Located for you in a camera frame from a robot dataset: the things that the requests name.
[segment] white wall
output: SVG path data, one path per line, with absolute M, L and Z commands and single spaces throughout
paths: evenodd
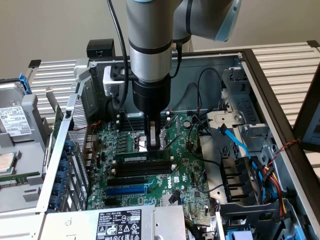
M 127 40 L 126 1 L 113 5 Z M 242 0 L 227 43 L 193 37 L 193 47 L 320 42 L 319 9 L 319 0 Z M 121 54 L 106 0 L 0 0 L 0 79 L 17 77 L 32 59 L 86 57 L 88 41 L 102 38 L 114 38 Z

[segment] robotic arm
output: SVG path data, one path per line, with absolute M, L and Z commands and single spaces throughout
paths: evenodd
M 172 43 L 196 35 L 227 41 L 241 0 L 127 0 L 135 106 L 144 112 L 148 151 L 160 148 L 160 112 L 170 102 Z

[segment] blue pcie slot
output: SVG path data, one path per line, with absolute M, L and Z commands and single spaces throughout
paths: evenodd
M 145 185 L 115 187 L 105 190 L 107 196 L 124 195 L 124 194 L 146 194 L 148 187 Z

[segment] green circuit board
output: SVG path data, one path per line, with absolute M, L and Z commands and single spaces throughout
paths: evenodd
M 176 165 L 171 174 L 149 175 L 145 176 L 148 183 L 153 184 L 148 188 L 148 192 L 143 194 L 125 194 L 111 196 L 116 197 L 117 205 L 112 207 L 142 206 L 155 204 L 156 207 L 163 206 L 169 196 L 175 190 L 181 190 L 181 201 L 184 215 L 192 218 L 198 224 L 210 224 L 210 214 L 205 214 L 205 206 L 210 207 L 210 200 L 207 193 L 201 193 L 197 190 L 191 180 L 191 174 L 194 174 L 197 180 L 205 169 L 202 161 L 197 160 L 186 149 L 189 130 L 184 129 L 183 122 L 191 121 L 192 118 L 186 114 L 179 114 L 178 121 L 173 121 L 166 129 L 167 142 L 173 140 L 180 130 L 180 137 L 168 148 L 173 156 L 172 164 Z M 110 123 L 104 123 L 98 127 L 96 135 L 101 139 L 100 143 L 95 144 L 95 152 L 100 156 L 104 152 L 104 161 L 100 161 L 100 169 L 93 163 L 90 171 L 91 190 L 88 197 L 88 210 L 105 209 L 110 206 L 105 205 L 107 180 L 115 178 L 111 174 L 112 161 L 117 153 L 133 153 L 137 150 L 134 145 L 132 132 L 119 132 L 114 129 Z M 190 141 L 197 148 L 197 125 L 193 128 Z M 202 179 L 199 187 L 203 190 L 208 189 L 207 182 Z

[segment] yellow wire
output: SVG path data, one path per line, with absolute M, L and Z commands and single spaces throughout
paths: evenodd
M 275 172 L 272 173 L 272 176 L 273 176 L 273 178 L 275 179 L 275 181 L 279 184 Z M 284 202 L 283 197 L 282 197 L 282 207 L 283 207 L 284 213 L 286 214 L 286 213 L 287 213 L 287 209 L 286 209 L 286 206 L 285 206 L 285 202 Z

